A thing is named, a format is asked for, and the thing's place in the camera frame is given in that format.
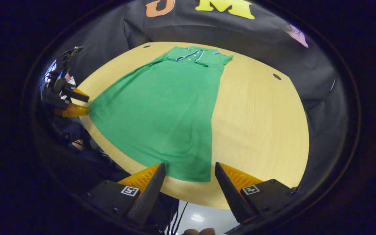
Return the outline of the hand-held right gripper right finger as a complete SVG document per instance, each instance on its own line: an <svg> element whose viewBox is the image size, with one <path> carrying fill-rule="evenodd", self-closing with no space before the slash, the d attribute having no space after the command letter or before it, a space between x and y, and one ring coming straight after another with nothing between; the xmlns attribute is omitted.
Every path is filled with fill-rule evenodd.
<svg viewBox="0 0 376 235"><path fill-rule="evenodd" d="M263 181L221 162L215 163L215 177L240 224L277 216L300 196L295 188L278 180Z"/></svg>

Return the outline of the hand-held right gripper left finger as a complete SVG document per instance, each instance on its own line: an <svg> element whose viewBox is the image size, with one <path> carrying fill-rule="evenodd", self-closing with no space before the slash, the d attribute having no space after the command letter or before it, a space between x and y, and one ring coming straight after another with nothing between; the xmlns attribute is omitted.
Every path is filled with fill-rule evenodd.
<svg viewBox="0 0 376 235"><path fill-rule="evenodd" d="M112 219L143 226L155 205L165 176L165 163L159 163L118 182L104 180L83 193L82 199Z"/></svg>

